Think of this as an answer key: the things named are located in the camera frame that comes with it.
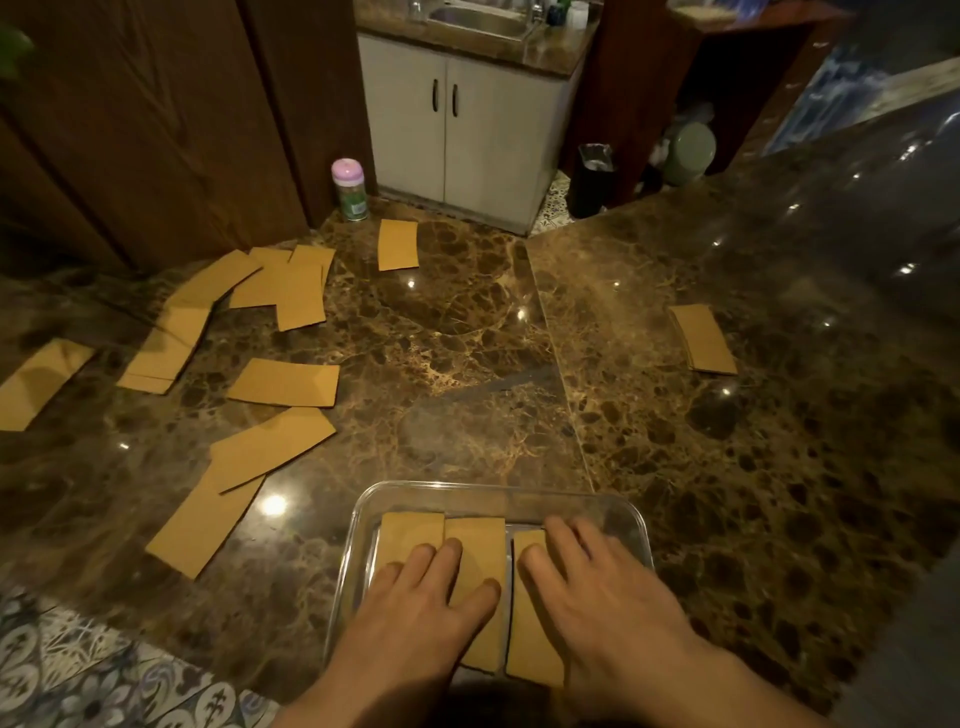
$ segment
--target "hand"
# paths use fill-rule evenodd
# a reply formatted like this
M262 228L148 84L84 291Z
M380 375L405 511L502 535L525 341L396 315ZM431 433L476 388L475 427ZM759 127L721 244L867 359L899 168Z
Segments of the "hand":
M693 631L676 597L617 539L587 519L571 530L552 516L544 528L565 579L540 546L526 548L520 564L566 643L571 708L589 720L674 724L679 708L704 697L697 677L720 650Z
M277 716L275 728L419 725L500 600L490 579L457 607L447 605L462 553L448 539L439 550L422 544L405 564L382 567L326 672Z

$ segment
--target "white cabinet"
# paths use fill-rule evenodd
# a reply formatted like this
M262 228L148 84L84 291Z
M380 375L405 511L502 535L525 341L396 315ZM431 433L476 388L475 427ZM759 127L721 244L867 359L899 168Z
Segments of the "white cabinet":
M360 62L377 181L384 187L441 201L446 57L360 36Z
M579 69L547 78L369 36L360 55L379 183L527 232L557 169Z

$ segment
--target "person's left hand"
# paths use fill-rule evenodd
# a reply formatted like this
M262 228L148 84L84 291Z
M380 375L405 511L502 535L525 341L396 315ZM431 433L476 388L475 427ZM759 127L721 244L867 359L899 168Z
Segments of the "person's left hand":
M406 564L382 567L326 672L275 728L419 725L500 600L500 585L489 579L447 605L462 552L457 539L436 551L421 544Z

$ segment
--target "marble countertop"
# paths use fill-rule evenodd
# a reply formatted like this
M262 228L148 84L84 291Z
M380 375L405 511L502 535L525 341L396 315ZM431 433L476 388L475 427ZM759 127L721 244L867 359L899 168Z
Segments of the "marble countertop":
M326 322L280 333L269 308L221 304L164 397L114 382L198 266L0 279L0 378L53 336L98 349L0 433L0 563L285 701L320 668L367 487L593 487L643 513L698 631L825 712L960 527L958 100L530 241L383 201L334 214ZM420 221L419 269L376 271L382 217ZM740 376L686 368L665 308L694 302ZM338 433L272 474L189 582L143 548L208 444L279 411L226 399L252 356L339 363Z
M960 94L532 238L592 482L825 712L960 528ZM691 372L709 304L739 376Z
M425 0L429 13L442 3ZM409 41L482 61L515 66L533 73L569 78L587 54L599 19L583 31L539 24L522 41L486 36L438 23L416 22L408 16L408 0L355 0L353 12L362 33Z

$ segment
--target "green canister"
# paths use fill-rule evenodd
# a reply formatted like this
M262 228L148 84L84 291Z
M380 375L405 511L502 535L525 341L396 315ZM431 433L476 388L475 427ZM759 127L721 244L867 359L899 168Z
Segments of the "green canister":
M363 167L356 159L337 159L330 167L333 183L337 185L340 209L348 220L367 217L367 188L364 186Z

